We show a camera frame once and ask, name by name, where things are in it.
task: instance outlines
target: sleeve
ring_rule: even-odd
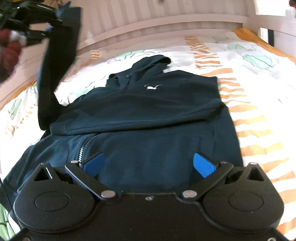
[[[47,130],[65,110],[54,91],[75,60],[80,30],[81,8],[65,9],[62,25],[50,32],[49,44],[38,73],[38,121],[41,130]]]

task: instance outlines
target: circular pad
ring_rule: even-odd
[[[40,233],[64,232],[81,224],[95,206],[92,194],[61,181],[34,181],[14,204],[21,224]]]
[[[262,198],[251,192],[237,192],[228,199],[230,205],[237,210],[251,212],[258,210],[263,205]]]
[[[43,211],[58,211],[68,205],[70,198],[62,192],[45,192],[35,200],[36,207]]]

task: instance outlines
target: bed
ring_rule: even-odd
[[[260,28],[271,29],[275,40],[296,45],[296,19],[259,15],[260,1],[248,0],[74,0],[72,5],[83,7],[83,29],[76,62],[56,90],[59,102],[68,105],[104,86],[114,69],[126,70],[156,54],[171,58],[167,72],[217,76],[244,164],[257,162],[267,173],[285,203],[278,230],[295,239],[296,57],[293,47],[289,55],[279,50],[287,47],[274,48],[257,35]],[[26,49],[16,74],[0,88],[1,178],[43,135],[34,80],[45,46]]]

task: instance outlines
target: blue clamp lever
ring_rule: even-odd
[[[193,166],[203,178],[206,178],[217,170],[219,164],[215,163],[204,154],[198,152],[194,154]]]

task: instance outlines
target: puma logo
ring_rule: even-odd
[[[152,87],[152,86],[148,86],[147,87],[147,90],[156,90],[157,86],[155,87]]]

